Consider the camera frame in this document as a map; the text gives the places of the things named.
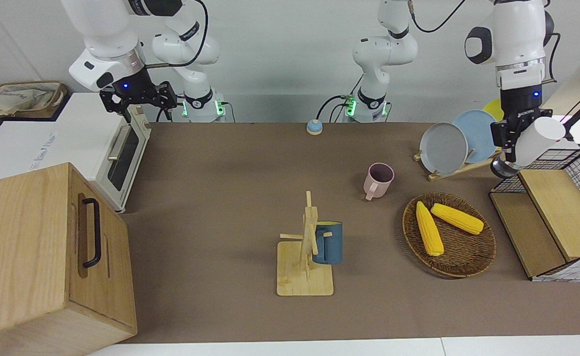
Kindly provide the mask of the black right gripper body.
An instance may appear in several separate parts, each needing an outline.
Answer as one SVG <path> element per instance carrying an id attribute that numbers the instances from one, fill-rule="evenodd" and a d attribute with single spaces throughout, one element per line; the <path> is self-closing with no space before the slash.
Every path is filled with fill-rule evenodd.
<path id="1" fill-rule="evenodd" d="M 152 83 L 152 79 L 146 68 L 142 68 L 136 74 L 122 78 L 107 85 L 99 91 L 106 110 L 106 101 L 112 100 L 120 104 L 123 114 L 131 104 L 152 104 L 161 110 L 166 110 L 166 95 L 176 95 L 170 82 L 160 84 Z"/>

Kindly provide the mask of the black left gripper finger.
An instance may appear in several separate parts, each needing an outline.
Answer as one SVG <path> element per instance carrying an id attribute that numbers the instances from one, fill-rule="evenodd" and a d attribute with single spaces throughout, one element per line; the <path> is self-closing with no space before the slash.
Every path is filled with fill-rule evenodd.
<path id="1" fill-rule="evenodd" d="M 516 162 L 516 153 L 514 151 L 516 141 L 520 137 L 520 120 L 502 120 L 491 123 L 491 133 L 493 144 L 501 148 L 507 162 Z"/>

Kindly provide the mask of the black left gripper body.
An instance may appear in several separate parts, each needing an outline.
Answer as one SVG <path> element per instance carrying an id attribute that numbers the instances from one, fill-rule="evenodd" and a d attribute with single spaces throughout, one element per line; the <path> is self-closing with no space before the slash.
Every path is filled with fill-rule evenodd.
<path id="1" fill-rule="evenodd" d="M 515 89 L 500 90 L 500 104 L 503 110 L 503 120 L 510 127 L 531 124 L 541 116 L 552 117 L 553 110 L 541 109 L 542 85 L 536 84 Z"/>

